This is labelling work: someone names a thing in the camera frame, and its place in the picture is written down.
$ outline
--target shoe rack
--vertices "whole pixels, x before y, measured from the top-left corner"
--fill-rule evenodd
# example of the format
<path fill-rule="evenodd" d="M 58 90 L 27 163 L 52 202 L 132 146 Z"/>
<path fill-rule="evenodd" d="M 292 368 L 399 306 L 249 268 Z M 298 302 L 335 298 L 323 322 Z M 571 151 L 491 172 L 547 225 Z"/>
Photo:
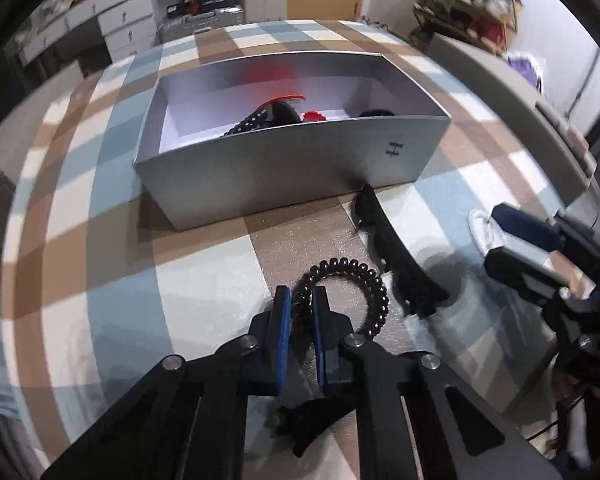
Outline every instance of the shoe rack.
<path fill-rule="evenodd" d="M 435 23 L 453 33 L 469 44 L 487 50 L 492 54 L 504 54 L 508 49 L 508 44 L 513 35 L 518 31 L 518 14 L 523 9 L 523 5 L 518 0 L 503 0 L 506 2 L 504 7 L 507 12 L 492 13 L 488 11 L 486 1 L 481 5 L 475 5 L 476 0 L 420 0 L 413 6 L 413 13 L 418 25 L 422 30 L 427 22 Z M 423 5 L 425 2 L 432 2 L 435 5 Z M 470 32 L 472 25 L 463 23 L 461 20 L 454 20 L 451 17 L 452 9 L 471 16 L 474 22 L 483 24 L 483 28 L 496 27 L 501 33 L 496 34 L 498 41 L 484 40 L 475 31 Z"/>

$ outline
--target black hair accessory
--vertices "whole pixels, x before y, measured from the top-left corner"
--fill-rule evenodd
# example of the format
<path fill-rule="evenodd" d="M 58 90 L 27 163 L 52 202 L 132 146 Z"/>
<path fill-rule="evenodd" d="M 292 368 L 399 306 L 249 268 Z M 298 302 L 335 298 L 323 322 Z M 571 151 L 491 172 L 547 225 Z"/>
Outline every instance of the black hair accessory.
<path fill-rule="evenodd" d="M 356 332 L 364 335 L 367 339 L 373 339 L 380 333 L 380 329 L 386 321 L 386 315 L 389 312 L 389 297 L 386 294 L 382 278 L 373 269 L 369 269 L 367 264 L 359 263 L 357 260 L 331 258 L 329 261 L 323 260 L 319 265 L 311 267 L 294 289 L 296 310 L 294 316 L 299 315 L 300 323 L 311 321 L 310 302 L 314 287 L 321 279 L 334 275 L 345 276 L 362 288 L 368 309 L 365 322 Z"/>
<path fill-rule="evenodd" d="M 361 229 L 374 230 L 374 249 L 385 262 L 385 270 L 394 272 L 394 283 L 400 297 L 409 303 L 409 313 L 427 317 L 436 311 L 436 304 L 448 300 L 449 293 L 426 275 L 413 259 L 384 214 L 378 197 L 365 184 L 355 199 L 354 222 Z"/>

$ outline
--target white shoe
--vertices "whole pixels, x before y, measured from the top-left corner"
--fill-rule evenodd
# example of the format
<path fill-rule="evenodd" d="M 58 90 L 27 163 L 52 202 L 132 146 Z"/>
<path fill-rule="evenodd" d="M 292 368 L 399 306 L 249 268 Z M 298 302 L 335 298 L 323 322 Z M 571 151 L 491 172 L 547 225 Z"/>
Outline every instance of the white shoe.
<path fill-rule="evenodd" d="M 502 227 L 485 211 L 474 209 L 469 213 L 467 220 L 471 236 L 483 256 L 486 256 L 492 249 L 505 244 Z"/>

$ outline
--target gray box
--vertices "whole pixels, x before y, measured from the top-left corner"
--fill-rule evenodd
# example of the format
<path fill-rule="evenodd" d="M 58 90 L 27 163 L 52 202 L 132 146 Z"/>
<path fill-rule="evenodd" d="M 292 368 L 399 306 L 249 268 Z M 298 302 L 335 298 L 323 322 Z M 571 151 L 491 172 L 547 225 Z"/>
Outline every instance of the gray box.
<path fill-rule="evenodd" d="M 381 54 L 284 52 L 161 77 L 134 167 L 179 230 L 416 180 L 451 119 Z M 260 104 L 304 94 L 328 120 L 222 137 Z M 394 116 L 360 118 L 372 109 Z"/>

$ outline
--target wall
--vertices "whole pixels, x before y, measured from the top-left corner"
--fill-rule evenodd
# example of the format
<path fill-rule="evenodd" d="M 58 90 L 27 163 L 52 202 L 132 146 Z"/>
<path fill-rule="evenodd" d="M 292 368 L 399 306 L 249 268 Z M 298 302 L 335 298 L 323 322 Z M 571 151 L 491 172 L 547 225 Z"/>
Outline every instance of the wall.
<path fill-rule="evenodd" d="M 402 36 L 417 26 L 411 12 L 416 0 L 363 0 L 362 14 L 386 23 Z M 586 77 L 596 43 L 560 0 L 522 0 L 518 34 L 510 50 L 532 53 L 544 61 L 544 93 L 565 113 Z M 571 121 L 586 132 L 600 113 L 600 60 Z"/>
<path fill-rule="evenodd" d="M 77 61 L 39 86 L 0 123 L 0 171 L 14 184 L 49 105 L 82 81 Z"/>

